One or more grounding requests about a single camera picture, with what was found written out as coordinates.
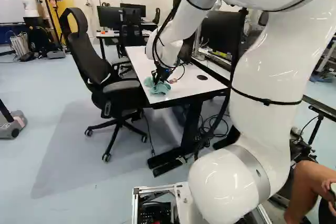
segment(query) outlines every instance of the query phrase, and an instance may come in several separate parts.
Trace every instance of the teal cloth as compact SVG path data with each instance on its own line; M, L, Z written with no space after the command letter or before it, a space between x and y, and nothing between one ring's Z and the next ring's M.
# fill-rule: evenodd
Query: teal cloth
M172 88L168 83L163 83L162 81L159 81L157 85L154 85L152 77L147 77L144 84L146 87L151 88L151 94L167 94Z

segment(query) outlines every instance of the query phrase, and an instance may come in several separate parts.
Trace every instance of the floor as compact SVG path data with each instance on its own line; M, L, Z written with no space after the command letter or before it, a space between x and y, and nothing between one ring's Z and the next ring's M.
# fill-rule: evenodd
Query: floor
M94 43L100 53L98 42ZM116 57L115 47L107 47L106 55ZM0 57L0 62L12 57ZM336 108L335 83L310 82L307 95ZM0 97L10 110L22 110L29 120L17 139L0 141L0 224L130 223L133 187L187 180L190 163L154 179L146 167L149 143L142 144L139 136L124 129L111 161L101 161L111 130L85 137L88 125L103 120L71 56L0 63ZM202 115L218 113L222 100L206 102ZM178 145L182 128L170 109L146 110L146 114L157 153ZM295 124L302 127L314 116L302 103ZM146 131L143 121L135 124ZM305 137L312 127L307 127ZM225 131L224 125L218 130ZM331 168L336 166L335 135L334 124L324 120L313 144L318 161ZM283 223L281 210L272 210L269 204L266 208L274 223ZM315 211L309 217L318 223Z

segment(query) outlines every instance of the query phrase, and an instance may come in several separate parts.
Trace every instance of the chair wheel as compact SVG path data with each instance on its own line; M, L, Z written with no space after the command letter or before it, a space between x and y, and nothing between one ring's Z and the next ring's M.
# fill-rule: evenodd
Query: chair wheel
M111 154L110 153L104 153L104 155L101 157L101 160L103 160L105 163L107 163L108 161L110 161L111 158Z
M147 142L147 136L142 136L142 138L141 138L141 142L142 142L142 143L146 143L146 142Z
M84 132L84 134L85 134L85 136L92 136L92 134L93 134L93 130L86 130L86 131Z

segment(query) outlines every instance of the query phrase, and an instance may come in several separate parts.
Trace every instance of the office chair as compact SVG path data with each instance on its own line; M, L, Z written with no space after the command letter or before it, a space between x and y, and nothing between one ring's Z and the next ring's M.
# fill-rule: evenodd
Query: office chair
M77 22L78 31L75 33L70 30L69 14L73 14ZM97 55L87 35L88 22L81 9L67 8L60 17L60 25L78 71L86 87L92 93L92 102L101 109L102 118L114 117L113 120L89 126L85 130L85 135L91 136L93 130L111 125L116 126L102 160L105 162L110 160L110 151L119 129L123 126L141 135L142 142L146 142L147 134L126 121L140 119L143 113L142 108L146 104L146 97L139 81L137 79L121 79L114 73L115 65L120 63L110 65Z
M157 8L155 10L155 17L154 17L152 22L155 23L155 24L158 24L159 21L160 21L160 8Z
M125 19L124 24L121 26L120 46L117 49L119 57L127 56L125 52L125 47L146 45L146 41L144 40L143 35L142 35L140 17L132 18L132 17L127 16L127 18ZM127 72L132 71L132 66L121 66L120 69L122 71L120 73L120 76L123 76Z

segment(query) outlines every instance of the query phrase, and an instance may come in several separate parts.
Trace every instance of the chair base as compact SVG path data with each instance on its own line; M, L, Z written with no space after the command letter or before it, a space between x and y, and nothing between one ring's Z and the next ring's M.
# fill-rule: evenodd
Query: chair base
M123 116L121 117L120 119L113 119L113 120L110 120L108 122L104 122L104 123L101 123L101 124L98 124L98 125L94 125L94 126L89 126L86 130L85 130L85 135L86 136L92 136L93 134L93 130L97 130L97 129L102 129L102 128L106 128L106 127L109 127L109 126L112 126L112 125L115 125L116 127L114 128L114 131L113 131L113 135L112 135L112 138L111 138L111 141L108 145L108 147L106 148L103 156L101 157L101 159L105 162L108 162L111 158L111 149L113 147L113 144L117 138L117 135L118 135L118 132L119 132L119 129L122 128L123 126L125 126L126 128L128 128L130 131L133 131L139 135L141 135L141 141L143 143L146 143L147 142L147 134L139 129L137 129L136 127L134 127L132 124L126 122L126 120L128 119L132 119L132 121L136 121L138 119L140 119L140 113L141 111L135 111L131 114L128 114L126 116Z

